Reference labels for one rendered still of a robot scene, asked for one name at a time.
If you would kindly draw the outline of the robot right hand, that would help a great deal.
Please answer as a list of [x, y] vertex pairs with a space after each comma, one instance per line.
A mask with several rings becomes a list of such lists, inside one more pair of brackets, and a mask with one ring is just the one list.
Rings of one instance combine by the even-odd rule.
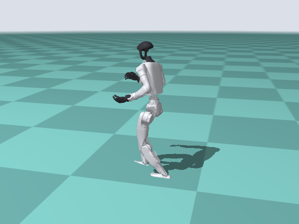
[[[127, 77], [127, 78], [126, 78]], [[137, 74], [135, 74], [134, 72], [127, 72], [125, 74], [125, 80], [126, 79], [132, 79], [132, 80], [137, 80], [139, 82], [140, 78], [138, 77]]]

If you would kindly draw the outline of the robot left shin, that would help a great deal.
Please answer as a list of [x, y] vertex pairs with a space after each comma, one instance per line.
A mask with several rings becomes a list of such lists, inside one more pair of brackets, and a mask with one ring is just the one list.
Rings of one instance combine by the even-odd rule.
[[154, 150], [151, 151], [148, 146], [142, 146], [140, 152], [148, 161], [148, 163], [158, 171], [158, 173], [160, 173], [161, 175], [163, 174], [164, 176], [167, 174], [162, 164], [160, 163], [158, 155]]

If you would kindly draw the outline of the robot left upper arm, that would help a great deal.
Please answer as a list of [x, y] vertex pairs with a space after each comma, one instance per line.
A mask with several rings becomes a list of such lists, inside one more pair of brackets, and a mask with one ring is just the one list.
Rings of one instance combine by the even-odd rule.
[[147, 87], [147, 91], [145, 93], [149, 94], [152, 91], [152, 88], [150, 86], [146, 71], [147, 67], [145, 64], [142, 64], [136, 68], [136, 72], [139, 75], [140, 81], [143, 83], [143, 86]]

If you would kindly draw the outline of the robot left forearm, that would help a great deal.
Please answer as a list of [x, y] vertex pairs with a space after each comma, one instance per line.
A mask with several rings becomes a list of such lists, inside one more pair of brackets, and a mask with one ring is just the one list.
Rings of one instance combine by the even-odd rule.
[[143, 86], [141, 89], [139, 89], [137, 92], [130, 94], [131, 97], [128, 98], [129, 101], [137, 100], [140, 97], [145, 96], [145, 92], [147, 91], [147, 87]]

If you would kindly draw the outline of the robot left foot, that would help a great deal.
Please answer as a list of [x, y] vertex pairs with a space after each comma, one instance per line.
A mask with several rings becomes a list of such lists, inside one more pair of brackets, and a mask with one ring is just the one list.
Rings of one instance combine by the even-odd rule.
[[165, 175], [166, 177], [163, 176], [163, 175], [161, 175], [160, 173], [151, 173], [150, 175], [151, 175], [151, 176], [154, 176], [154, 177], [161, 177], [161, 178], [167, 178], [167, 179], [170, 179], [170, 178], [171, 178], [171, 176], [170, 176], [170, 175], [167, 175], [167, 174], [166, 174], [167, 176]]

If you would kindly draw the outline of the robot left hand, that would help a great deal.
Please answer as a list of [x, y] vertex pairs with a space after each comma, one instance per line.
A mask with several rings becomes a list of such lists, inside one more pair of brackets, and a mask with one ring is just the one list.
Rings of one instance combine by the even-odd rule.
[[[115, 98], [114, 96], [117, 97], [117, 98]], [[119, 97], [119, 96], [116, 96], [116, 95], [114, 95], [114, 96], [113, 96], [113, 99], [114, 99], [116, 102], [118, 102], [118, 103], [129, 102], [128, 98], [131, 97], [130, 94], [129, 94], [129, 95], [126, 95], [125, 97]]]

